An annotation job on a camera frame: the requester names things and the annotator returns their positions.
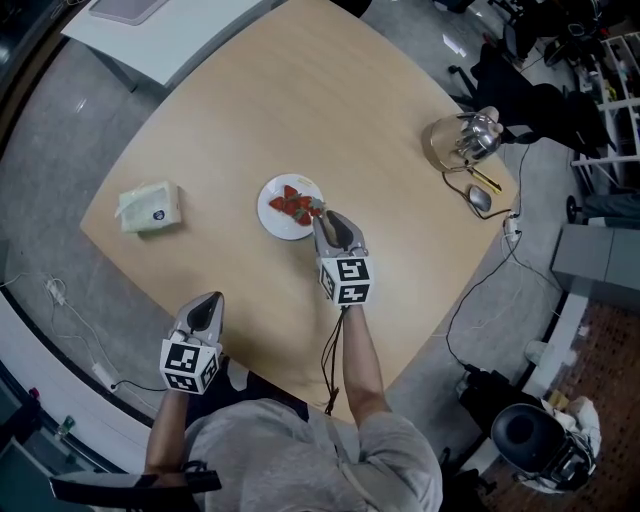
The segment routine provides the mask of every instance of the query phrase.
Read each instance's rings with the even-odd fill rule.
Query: wooden table
[[[82,229],[171,314],[222,291],[225,352],[321,406],[320,354],[338,311],[317,284],[312,238],[278,240],[256,215],[270,178],[308,176],[364,232],[377,279],[366,310],[389,385],[501,228],[501,218],[474,217],[423,156],[424,127],[456,112],[429,76],[360,20],[328,0],[290,0],[160,106],[105,179]],[[494,209],[508,208],[516,187],[501,160],[492,156],[480,169],[504,189]],[[464,186],[464,174],[451,181]],[[146,238],[121,233],[118,195],[161,180],[181,189],[183,226]],[[334,415],[351,420],[344,392]]]

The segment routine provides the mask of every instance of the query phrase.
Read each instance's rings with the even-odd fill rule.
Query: white shelf
[[[628,36],[632,36],[638,39],[640,43],[640,33],[628,34]],[[613,167],[613,171],[618,180],[618,183],[621,182],[622,179],[622,169],[621,164],[627,162],[640,162],[640,134],[638,133],[638,120],[635,117],[634,107],[640,106],[640,98],[635,98],[632,96],[632,93],[629,91],[627,87],[627,82],[625,80],[625,72],[622,69],[620,61],[616,58],[616,55],[611,47],[612,44],[620,44],[625,51],[628,53],[629,60],[631,63],[627,63],[640,76],[640,65],[634,58],[633,52],[631,51],[631,47],[627,43],[625,36],[616,36],[602,43],[608,50],[609,57],[613,61],[615,66],[616,73],[620,78],[620,83],[622,85],[622,91],[624,94],[623,99],[617,99],[616,101],[610,101],[608,91],[605,88],[604,75],[602,73],[602,69],[600,65],[596,63],[596,72],[597,72],[597,80],[598,85],[600,87],[600,91],[602,94],[602,103],[598,105],[598,110],[604,114],[605,118],[605,126],[611,140],[616,144],[618,149],[620,149],[620,138],[618,136],[618,129],[616,127],[616,116],[620,110],[627,109],[629,112],[629,116],[631,119],[631,129],[633,131],[633,138],[635,143],[635,154],[634,155],[620,155],[616,150],[614,150],[611,146],[607,146],[607,154],[602,158],[587,158],[585,155],[581,155],[580,159],[574,160],[571,162],[573,167],[590,167],[594,166],[598,170],[602,171],[606,177],[611,180],[611,176],[609,173],[603,168],[603,165],[611,165]]]

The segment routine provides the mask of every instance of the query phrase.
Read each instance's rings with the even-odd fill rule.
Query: brown carpet
[[[483,502],[490,510],[640,511],[640,316],[590,303],[578,359],[558,377],[569,399],[584,395],[600,416],[602,448],[589,483],[578,492],[549,496],[513,482],[513,469],[496,462],[484,475],[498,488]]]

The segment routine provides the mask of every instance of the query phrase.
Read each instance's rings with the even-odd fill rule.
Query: black cable
[[[454,187],[451,183],[449,183],[449,180],[447,179],[447,174],[446,173],[441,173],[442,174],[442,179],[444,180],[444,182],[446,183],[447,187],[449,187],[451,190],[453,190],[454,192],[456,192],[460,197],[462,197],[462,199],[464,199],[465,203],[467,203],[471,209],[473,210],[473,213],[475,213],[476,217],[482,219],[482,220],[489,220],[493,217],[497,217],[498,215],[502,215],[503,213],[509,213],[511,210],[500,210],[498,212],[494,212],[491,213],[489,215],[482,215],[482,213],[480,213],[480,210],[478,210],[478,208],[476,208],[476,205],[473,204],[469,198],[467,197],[467,194],[465,194],[462,190],[460,190],[459,188]]]
[[[520,160],[520,168],[518,169],[518,213],[516,214],[516,217],[520,217],[520,214],[522,213],[522,164],[524,163],[524,158],[529,152],[529,148],[531,148],[531,144],[527,146],[524,155],[522,155],[522,158]]]
[[[511,249],[511,243],[509,242],[509,238],[507,237],[507,230],[504,226],[502,226],[502,232],[504,233],[504,237],[505,240],[507,241],[507,246],[509,247],[509,249]],[[538,270],[536,270],[535,268],[533,268],[531,265],[527,265],[526,263],[522,263],[518,257],[516,256],[515,251],[511,253],[511,257],[515,260],[515,262],[520,265],[521,267],[524,267],[526,269],[529,269],[531,272],[534,272],[536,274],[538,274],[542,279],[544,279],[547,283],[549,283],[553,288],[555,288],[557,291],[562,292],[562,288],[559,288],[558,286],[556,286],[556,284],[551,281],[551,279],[549,279],[547,276],[545,276],[542,272],[539,272]]]
[[[166,391],[167,390],[167,388],[162,388],[162,389],[145,388],[144,386],[141,386],[140,384],[136,384],[135,382],[132,382],[132,381],[127,380],[127,379],[123,379],[123,380],[121,380],[119,382],[116,382],[115,384],[111,384],[111,389],[116,389],[120,384],[123,384],[123,383],[124,384],[131,384],[132,386],[135,386],[135,387],[140,388],[140,389],[145,389],[146,391],[157,391],[158,393],[160,391]]]
[[[473,290],[475,290],[478,286],[480,286],[481,284],[483,284],[487,279],[489,279],[492,275],[494,275],[498,270],[500,270],[500,268],[502,267],[502,265],[504,265],[507,260],[511,257],[511,255],[513,254],[513,252],[516,250],[516,248],[518,247],[518,244],[520,244],[520,240],[522,239],[522,236],[518,239],[518,241],[516,242],[516,244],[513,246],[513,248],[510,247],[510,252],[507,255],[506,258],[504,258],[496,268],[493,269],[493,271],[491,271],[489,274],[487,274],[481,281],[478,281],[476,284],[474,284],[471,289],[464,294],[464,297],[462,297],[462,299],[460,300],[460,302],[458,303],[458,307],[456,308],[455,312],[453,313],[453,316],[451,317],[451,320],[449,321],[449,328],[447,329],[447,333],[444,336],[445,341],[447,342],[447,348],[449,349],[449,352],[451,353],[451,355],[454,357],[454,359],[460,364],[460,366],[462,366],[465,370],[467,371],[471,371],[473,368],[471,367],[471,365],[468,365],[466,363],[463,363],[462,360],[454,354],[453,350],[451,350],[451,342],[449,341],[449,335],[451,334],[451,328],[453,327],[453,322],[456,319],[456,316],[458,316],[458,313],[460,312],[460,308],[462,308],[462,304],[464,304],[464,301],[467,299],[467,297],[469,297],[469,295],[471,295],[471,292],[473,292]]]
[[[329,391],[329,401],[327,402],[327,407],[325,408],[325,414],[331,416],[333,412],[333,407],[336,402],[336,398],[338,397],[338,393],[340,392],[340,388],[336,388],[335,386],[335,371],[336,371],[336,349],[338,346],[338,339],[340,338],[340,332],[342,331],[342,323],[344,321],[344,315],[346,314],[349,307],[343,307],[340,312],[340,317],[336,322],[336,326],[333,328],[333,332],[327,343],[324,346],[324,350],[322,351],[322,357],[320,360],[322,367],[322,376],[324,377],[324,382],[327,386],[327,390]],[[331,359],[331,377],[327,376],[327,363]]]
[[[531,64],[529,64],[526,68],[523,68],[520,70],[520,74],[524,73],[527,69],[529,69],[531,66],[533,66],[534,64],[537,64],[538,62],[540,62],[542,59],[544,59],[544,55],[542,57],[540,57],[539,59],[535,60],[534,62],[532,62]]]

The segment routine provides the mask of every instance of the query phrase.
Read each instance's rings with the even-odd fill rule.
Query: white power strip
[[[47,291],[51,294],[51,297],[53,297],[53,300],[55,300],[61,306],[64,306],[64,303],[65,303],[64,295],[62,295],[62,292],[58,288],[58,285],[56,285],[55,281],[53,279],[49,279],[47,280],[44,286],[47,289]]]
[[[93,370],[93,373],[96,374],[96,377],[98,377],[98,380],[102,382],[104,387],[107,388],[107,390],[110,393],[115,393],[118,390],[118,386],[116,386],[116,381],[113,380],[113,377],[111,377],[109,372],[105,370],[104,366],[102,366],[100,363],[94,364],[91,367],[91,370]]]
[[[505,224],[505,231],[507,232],[507,237],[509,238],[509,242],[511,242],[512,244],[515,244],[518,241],[518,239],[520,238],[520,234],[522,233],[518,229],[519,223],[520,223],[520,220],[518,219],[518,216],[514,212],[511,212],[507,217],[507,223]]]

